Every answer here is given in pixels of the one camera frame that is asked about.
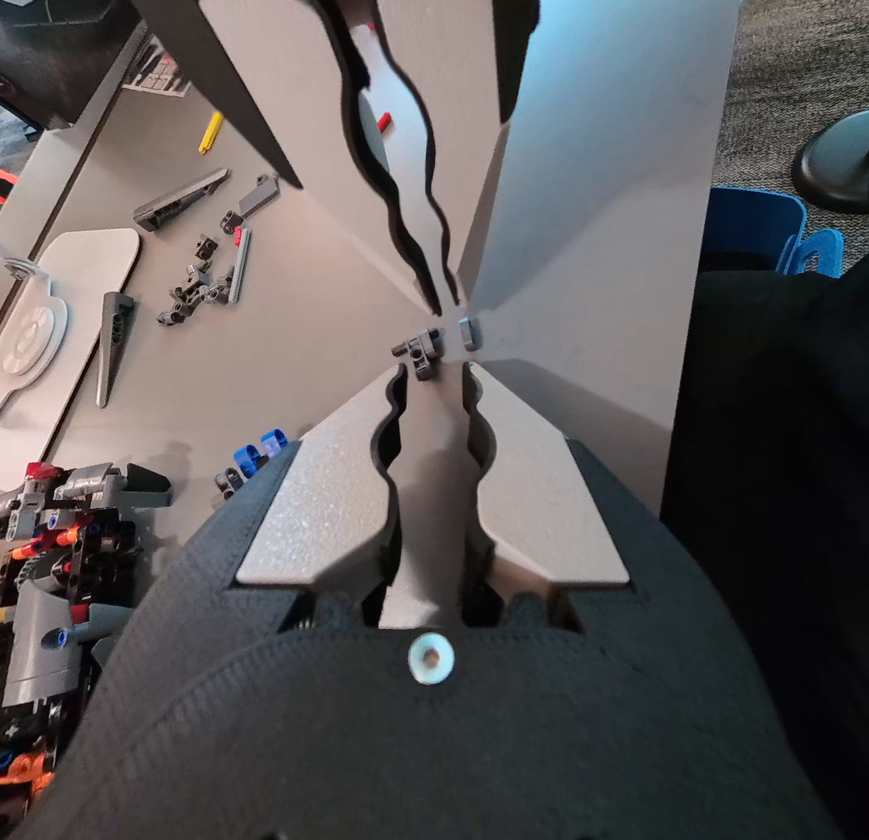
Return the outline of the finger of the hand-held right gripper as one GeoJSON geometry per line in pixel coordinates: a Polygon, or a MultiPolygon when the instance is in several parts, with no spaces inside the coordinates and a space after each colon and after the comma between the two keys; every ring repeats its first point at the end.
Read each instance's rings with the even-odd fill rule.
{"type": "Polygon", "coordinates": [[[493,0],[376,1],[388,51],[429,118],[431,189],[449,228],[445,262],[468,305],[510,129],[499,108],[493,0]]]}
{"type": "Polygon", "coordinates": [[[425,254],[363,128],[368,71],[334,0],[199,0],[310,200],[388,280],[434,316],[425,254]]]}

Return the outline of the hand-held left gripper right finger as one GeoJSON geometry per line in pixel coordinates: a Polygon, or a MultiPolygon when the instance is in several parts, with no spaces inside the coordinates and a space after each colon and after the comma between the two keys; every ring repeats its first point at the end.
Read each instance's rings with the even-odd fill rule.
{"type": "Polygon", "coordinates": [[[480,468],[468,515],[462,623],[521,619],[581,629],[574,592],[630,576],[567,437],[481,364],[462,367],[468,450],[480,468]]]}

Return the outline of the dark grey lego pin connector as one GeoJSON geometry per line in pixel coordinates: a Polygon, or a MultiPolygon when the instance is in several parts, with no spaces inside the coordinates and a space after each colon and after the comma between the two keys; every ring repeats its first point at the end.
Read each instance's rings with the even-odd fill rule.
{"type": "Polygon", "coordinates": [[[436,364],[443,351],[440,330],[436,327],[423,329],[390,349],[394,357],[410,359],[415,377],[419,381],[428,381],[435,377],[436,364]]]}

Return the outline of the long dark grey lego panel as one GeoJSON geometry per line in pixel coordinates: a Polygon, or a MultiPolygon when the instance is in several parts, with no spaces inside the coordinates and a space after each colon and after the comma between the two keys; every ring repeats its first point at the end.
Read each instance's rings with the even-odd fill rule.
{"type": "Polygon", "coordinates": [[[230,169],[218,168],[185,186],[137,207],[133,213],[133,220],[136,226],[142,227],[148,233],[155,233],[175,220],[191,205],[213,195],[217,188],[226,182],[231,175],[230,169]]]}

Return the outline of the long grey lego beam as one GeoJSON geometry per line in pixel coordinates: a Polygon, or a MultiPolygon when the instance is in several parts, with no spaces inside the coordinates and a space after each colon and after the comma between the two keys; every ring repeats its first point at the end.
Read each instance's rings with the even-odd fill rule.
{"type": "Polygon", "coordinates": [[[235,258],[232,279],[230,282],[230,290],[228,296],[229,304],[236,304],[241,296],[241,291],[244,285],[245,272],[248,265],[248,256],[252,242],[252,232],[247,227],[240,227],[238,230],[238,245],[235,258]]]}

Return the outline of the pile of grey lego connectors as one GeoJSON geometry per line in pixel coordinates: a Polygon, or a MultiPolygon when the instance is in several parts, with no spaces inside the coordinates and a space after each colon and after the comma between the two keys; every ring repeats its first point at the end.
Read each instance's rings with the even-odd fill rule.
{"type": "Polygon", "coordinates": [[[168,293],[172,306],[157,315],[157,323],[170,327],[184,323],[200,305],[227,305],[233,286],[234,266],[222,276],[212,280],[210,277],[211,260],[202,260],[187,268],[187,280],[182,286],[168,293]]]}

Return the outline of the pointed dark grey lego panel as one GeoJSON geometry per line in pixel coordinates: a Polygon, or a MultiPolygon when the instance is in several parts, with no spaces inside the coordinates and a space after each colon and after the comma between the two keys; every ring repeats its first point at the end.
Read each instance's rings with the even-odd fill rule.
{"type": "Polygon", "coordinates": [[[120,291],[103,294],[95,387],[95,405],[100,409],[109,402],[135,306],[135,300],[120,291]]]}

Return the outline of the grey lego vehicle model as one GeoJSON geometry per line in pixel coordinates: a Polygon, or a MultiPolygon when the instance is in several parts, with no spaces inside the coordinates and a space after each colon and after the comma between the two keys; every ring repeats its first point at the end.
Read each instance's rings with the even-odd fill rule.
{"type": "Polygon", "coordinates": [[[55,776],[133,611],[142,547],[124,514],[167,507],[169,479],[141,465],[26,465],[2,493],[2,832],[55,776]]]}

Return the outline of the instruction booklet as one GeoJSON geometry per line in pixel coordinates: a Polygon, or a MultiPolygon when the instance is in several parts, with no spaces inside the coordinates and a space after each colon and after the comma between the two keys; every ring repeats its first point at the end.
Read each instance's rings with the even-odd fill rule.
{"type": "Polygon", "coordinates": [[[121,82],[124,89],[174,98],[186,96],[190,87],[190,80],[154,34],[138,48],[121,82]]]}

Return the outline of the blue connector pieces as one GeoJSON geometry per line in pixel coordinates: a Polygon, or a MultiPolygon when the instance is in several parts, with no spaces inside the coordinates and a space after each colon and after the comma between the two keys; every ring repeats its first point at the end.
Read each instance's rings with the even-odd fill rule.
{"type": "Polygon", "coordinates": [[[273,458],[289,444],[281,429],[273,429],[262,435],[258,444],[246,444],[233,454],[233,465],[217,473],[215,486],[226,501],[239,492],[273,458]]]}

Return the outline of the grey flat panel piece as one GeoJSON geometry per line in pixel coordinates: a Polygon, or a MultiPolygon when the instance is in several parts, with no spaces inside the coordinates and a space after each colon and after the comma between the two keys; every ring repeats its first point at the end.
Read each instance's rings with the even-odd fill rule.
{"type": "Polygon", "coordinates": [[[243,220],[247,220],[279,196],[279,177],[274,173],[261,174],[257,178],[255,187],[239,200],[238,215],[243,220]]]}

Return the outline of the person's black pants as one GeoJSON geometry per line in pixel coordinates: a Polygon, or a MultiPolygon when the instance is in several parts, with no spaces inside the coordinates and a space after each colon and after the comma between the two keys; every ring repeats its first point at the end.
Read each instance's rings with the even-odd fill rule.
{"type": "Polygon", "coordinates": [[[868,824],[868,259],[698,276],[661,519],[847,838],[868,824]]]}

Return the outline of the light grey flat board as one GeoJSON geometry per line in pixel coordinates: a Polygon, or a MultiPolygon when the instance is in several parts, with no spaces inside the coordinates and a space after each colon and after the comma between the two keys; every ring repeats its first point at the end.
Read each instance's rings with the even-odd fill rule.
{"type": "Polygon", "coordinates": [[[2,491],[45,455],[99,340],[103,294],[122,291],[139,249],[140,236],[130,228],[78,231],[55,238],[38,264],[14,263],[24,277],[17,302],[28,291],[47,291],[67,303],[69,319],[47,370],[1,409],[2,491]]]}

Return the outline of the blue storage bin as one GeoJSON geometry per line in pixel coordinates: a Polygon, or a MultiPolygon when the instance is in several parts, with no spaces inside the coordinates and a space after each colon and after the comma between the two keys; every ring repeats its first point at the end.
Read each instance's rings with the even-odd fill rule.
{"type": "Polygon", "coordinates": [[[830,279],[843,272],[844,237],[834,228],[807,234],[807,208],[795,196],[732,186],[710,190],[699,273],[813,270],[830,279]]]}

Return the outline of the round white disc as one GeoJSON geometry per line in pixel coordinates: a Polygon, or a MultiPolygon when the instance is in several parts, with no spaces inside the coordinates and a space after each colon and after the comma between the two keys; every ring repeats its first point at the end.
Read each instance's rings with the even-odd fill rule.
{"type": "Polygon", "coordinates": [[[49,367],[66,333],[67,303],[46,292],[28,291],[16,303],[1,333],[1,407],[32,385],[49,367]]]}

